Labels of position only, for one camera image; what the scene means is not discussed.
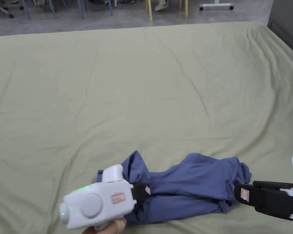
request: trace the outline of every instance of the white label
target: white label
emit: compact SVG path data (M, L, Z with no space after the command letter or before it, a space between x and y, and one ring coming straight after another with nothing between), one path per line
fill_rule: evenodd
M241 188L241 198L248 202L250 191Z
M149 195L151 195L151 190L150 190L150 188L149 188L148 186L146 186L146 192L147 192Z
M116 204L116 203L124 202L126 200L126 197L124 193L119 193L119 194L115 194L111 196L111 199L112 199L112 203Z

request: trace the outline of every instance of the foot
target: foot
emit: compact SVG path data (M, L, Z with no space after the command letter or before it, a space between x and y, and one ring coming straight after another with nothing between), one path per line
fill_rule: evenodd
M168 6L169 6L168 3L166 3L166 4L161 4L161 3L159 3L159 4L155 7L155 11L163 10L163 9L167 8Z

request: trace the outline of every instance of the blue cloth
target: blue cloth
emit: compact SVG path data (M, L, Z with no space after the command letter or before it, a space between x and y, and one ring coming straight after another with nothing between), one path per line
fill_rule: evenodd
M226 213L237 204L234 186L249 183L252 174L237 157L215 159L189 154L164 172L149 172L135 151L121 164L129 183L148 183L151 197L125 216L129 224L161 223L208 213ZM102 181L102 170L97 182Z

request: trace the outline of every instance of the human hand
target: human hand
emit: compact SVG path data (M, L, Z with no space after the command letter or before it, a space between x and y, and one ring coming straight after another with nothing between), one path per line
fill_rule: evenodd
M110 222L103 230L96 232L94 227L88 227L82 234L118 234L125 229L127 221L125 219L116 219Z

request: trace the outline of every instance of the concrete floor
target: concrete floor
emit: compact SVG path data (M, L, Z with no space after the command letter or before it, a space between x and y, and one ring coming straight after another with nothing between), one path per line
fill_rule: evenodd
M179 0L170 0L170 6L161 12L154 11L158 2L152 1L153 22L150 22L144 0L137 0L136 4L118 3L117 8L113 6L113 16L110 16L107 5L94 6L88 2L88 12L84 14L84 20L80 17L77 1L66 1L69 1L68 9L63 7L61 0L56 1L55 20L51 11L43 12L41 8L35 7L32 1L27 0L32 20L28 20L25 11L20 11L18 5L8 4L15 17L11 19L0 13L0 36L233 21L261 21L266 24L273 4L273 0L230 0L235 4L233 11L199 11L200 3L211 3L213 0L189 0L189 17L186 18L184 5L181 10L179 9Z

